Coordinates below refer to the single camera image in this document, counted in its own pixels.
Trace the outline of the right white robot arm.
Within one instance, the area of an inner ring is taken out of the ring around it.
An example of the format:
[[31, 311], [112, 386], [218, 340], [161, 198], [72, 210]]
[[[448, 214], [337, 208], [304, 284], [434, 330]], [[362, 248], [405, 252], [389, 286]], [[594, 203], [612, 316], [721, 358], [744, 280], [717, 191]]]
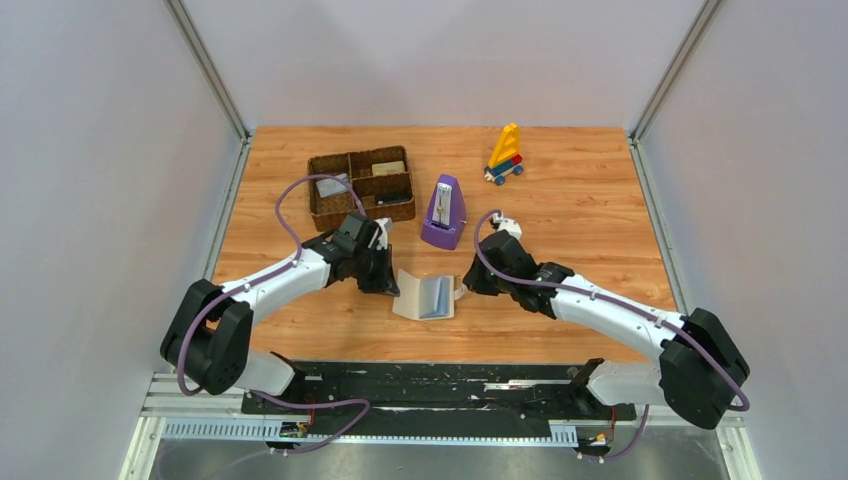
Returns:
[[663, 401], [690, 424], [712, 430], [728, 411], [749, 410], [741, 387], [750, 367], [719, 317], [650, 307], [589, 282], [572, 269], [538, 263], [505, 230], [475, 243], [463, 279], [468, 290], [508, 295], [521, 308], [571, 321], [638, 351], [657, 379], [643, 387], [642, 403]]

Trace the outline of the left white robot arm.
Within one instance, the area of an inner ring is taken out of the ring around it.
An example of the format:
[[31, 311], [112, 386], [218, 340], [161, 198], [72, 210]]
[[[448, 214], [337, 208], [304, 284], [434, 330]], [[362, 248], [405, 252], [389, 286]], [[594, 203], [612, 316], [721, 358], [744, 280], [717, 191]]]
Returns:
[[340, 227], [299, 244], [286, 259], [245, 278], [192, 283], [166, 330], [161, 357], [200, 390], [232, 387], [280, 396], [299, 372], [281, 355], [250, 346], [270, 314], [336, 282], [352, 278], [360, 292], [397, 297], [389, 218], [348, 214]]

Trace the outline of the white card holder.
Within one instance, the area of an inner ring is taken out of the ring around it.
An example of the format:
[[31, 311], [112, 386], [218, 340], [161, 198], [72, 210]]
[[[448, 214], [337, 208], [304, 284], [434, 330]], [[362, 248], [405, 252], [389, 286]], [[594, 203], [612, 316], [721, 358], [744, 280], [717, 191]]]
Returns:
[[419, 278], [400, 269], [396, 280], [400, 295], [393, 300], [392, 312], [415, 321], [453, 318], [456, 302], [467, 291], [452, 275]]

